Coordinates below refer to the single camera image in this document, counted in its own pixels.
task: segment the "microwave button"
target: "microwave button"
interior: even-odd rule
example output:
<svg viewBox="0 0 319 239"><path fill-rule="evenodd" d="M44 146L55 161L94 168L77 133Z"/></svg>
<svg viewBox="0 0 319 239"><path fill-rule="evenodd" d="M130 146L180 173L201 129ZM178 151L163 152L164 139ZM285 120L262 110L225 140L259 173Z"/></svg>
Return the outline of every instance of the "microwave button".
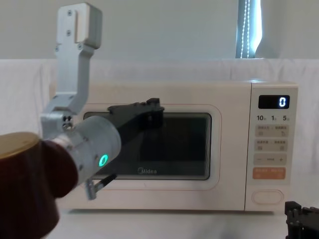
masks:
<svg viewBox="0 0 319 239"><path fill-rule="evenodd" d="M286 165L287 155L284 153L256 153L254 165Z"/></svg>
<svg viewBox="0 0 319 239"><path fill-rule="evenodd" d="M252 195L252 200L256 204L278 204L284 199L284 195L279 190L261 190Z"/></svg>
<svg viewBox="0 0 319 239"><path fill-rule="evenodd" d="M255 140L255 151L286 152L287 145L288 145L287 139L261 138L261 139Z"/></svg>
<svg viewBox="0 0 319 239"><path fill-rule="evenodd" d="M286 124L259 124L255 128L256 137L288 137L289 125Z"/></svg>
<svg viewBox="0 0 319 239"><path fill-rule="evenodd" d="M255 167L253 179L285 179L286 168L284 167Z"/></svg>

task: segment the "window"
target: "window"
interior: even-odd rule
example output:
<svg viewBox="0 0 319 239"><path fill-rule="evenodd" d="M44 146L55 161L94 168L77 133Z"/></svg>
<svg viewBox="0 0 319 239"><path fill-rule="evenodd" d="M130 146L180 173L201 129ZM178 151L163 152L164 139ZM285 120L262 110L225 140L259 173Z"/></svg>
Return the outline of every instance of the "window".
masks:
<svg viewBox="0 0 319 239"><path fill-rule="evenodd" d="M261 0L239 0L236 58L255 58L262 38Z"/></svg>

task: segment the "number 0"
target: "number 0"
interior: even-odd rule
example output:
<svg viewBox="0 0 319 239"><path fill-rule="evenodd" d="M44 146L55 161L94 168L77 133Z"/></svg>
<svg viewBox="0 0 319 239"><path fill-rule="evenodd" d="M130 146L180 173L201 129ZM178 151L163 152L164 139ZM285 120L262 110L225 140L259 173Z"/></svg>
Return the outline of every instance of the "number 0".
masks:
<svg viewBox="0 0 319 239"><path fill-rule="evenodd" d="M279 106L280 107L285 107L286 106L286 98L285 97L280 97Z"/></svg>

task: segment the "microwave oven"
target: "microwave oven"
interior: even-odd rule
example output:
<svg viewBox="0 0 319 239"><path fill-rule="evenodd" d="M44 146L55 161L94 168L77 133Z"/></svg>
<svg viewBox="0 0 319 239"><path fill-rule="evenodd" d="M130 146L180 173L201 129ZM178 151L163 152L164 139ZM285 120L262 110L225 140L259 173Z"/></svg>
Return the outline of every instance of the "microwave oven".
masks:
<svg viewBox="0 0 319 239"><path fill-rule="evenodd" d="M102 82L74 119L159 98L163 126L139 134L94 179L117 179L69 209L283 211L289 195L298 86L288 82Z"/></svg>

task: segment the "metal bracket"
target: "metal bracket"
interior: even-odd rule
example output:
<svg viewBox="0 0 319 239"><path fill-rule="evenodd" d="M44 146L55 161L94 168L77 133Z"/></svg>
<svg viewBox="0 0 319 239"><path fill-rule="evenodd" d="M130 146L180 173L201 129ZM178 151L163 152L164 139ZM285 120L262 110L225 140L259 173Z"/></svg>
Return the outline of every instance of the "metal bracket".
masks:
<svg viewBox="0 0 319 239"><path fill-rule="evenodd" d="M57 90L41 114L43 138L72 127L72 116L88 98L90 58L101 44L102 12L87 4L64 6L58 12Z"/></svg>
<svg viewBox="0 0 319 239"><path fill-rule="evenodd" d="M96 193L116 179L117 175L112 174L94 185L92 178L85 181L85 191L89 200L96 199Z"/></svg>

